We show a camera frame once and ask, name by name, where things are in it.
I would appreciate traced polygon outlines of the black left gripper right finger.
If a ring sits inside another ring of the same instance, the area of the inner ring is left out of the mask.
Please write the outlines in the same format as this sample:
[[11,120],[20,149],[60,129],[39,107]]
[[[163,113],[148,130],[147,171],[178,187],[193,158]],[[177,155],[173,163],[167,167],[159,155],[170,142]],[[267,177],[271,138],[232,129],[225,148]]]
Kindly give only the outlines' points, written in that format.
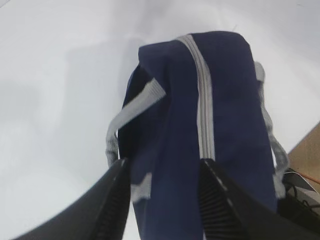
[[211,159],[200,163],[199,211],[208,240],[318,240],[320,205],[298,199],[298,188],[285,183],[277,212],[257,202]]

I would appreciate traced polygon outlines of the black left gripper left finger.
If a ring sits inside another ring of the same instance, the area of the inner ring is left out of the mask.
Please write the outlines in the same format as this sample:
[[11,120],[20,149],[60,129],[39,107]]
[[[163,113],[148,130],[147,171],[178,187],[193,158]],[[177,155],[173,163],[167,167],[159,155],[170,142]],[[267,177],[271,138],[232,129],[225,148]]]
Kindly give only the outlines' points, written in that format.
[[19,240],[121,240],[131,198],[130,167],[118,159],[83,196]]

